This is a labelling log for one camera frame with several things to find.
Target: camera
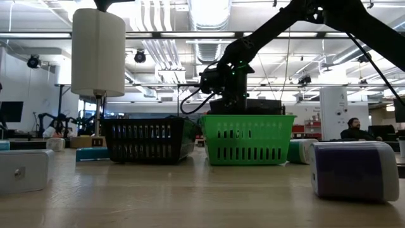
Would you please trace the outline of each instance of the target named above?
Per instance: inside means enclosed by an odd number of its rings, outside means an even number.
[[[143,49],[138,49],[134,60],[136,63],[144,63],[146,61],[145,51]]]
[[[32,69],[38,69],[42,65],[38,54],[31,54],[31,57],[27,61],[27,66]]]

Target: man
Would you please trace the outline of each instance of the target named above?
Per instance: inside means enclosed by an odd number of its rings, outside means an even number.
[[[347,124],[348,124],[349,128],[346,130],[343,130],[340,133],[340,136],[342,139],[359,139],[360,141],[364,141],[364,140],[382,141],[382,138],[380,136],[378,136],[377,138],[374,138],[367,131],[360,130],[360,121],[358,118],[351,118]]]

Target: blue object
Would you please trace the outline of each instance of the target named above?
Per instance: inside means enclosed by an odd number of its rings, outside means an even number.
[[[107,147],[79,148],[76,150],[76,162],[109,159]]]
[[[10,150],[10,141],[0,140],[0,151],[2,150]]]

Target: desk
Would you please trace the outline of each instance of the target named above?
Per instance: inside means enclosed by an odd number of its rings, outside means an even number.
[[[210,167],[203,148],[178,166],[75,163],[56,153],[55,178],[42,191],[0,196],[1,227],[405,227],[399,201],[325,201],[309,166]]]

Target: green basket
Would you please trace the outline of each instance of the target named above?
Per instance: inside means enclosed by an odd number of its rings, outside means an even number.
[[[201,117],[211,165],[285,163],[294,117],[291,115],[207,115]]]

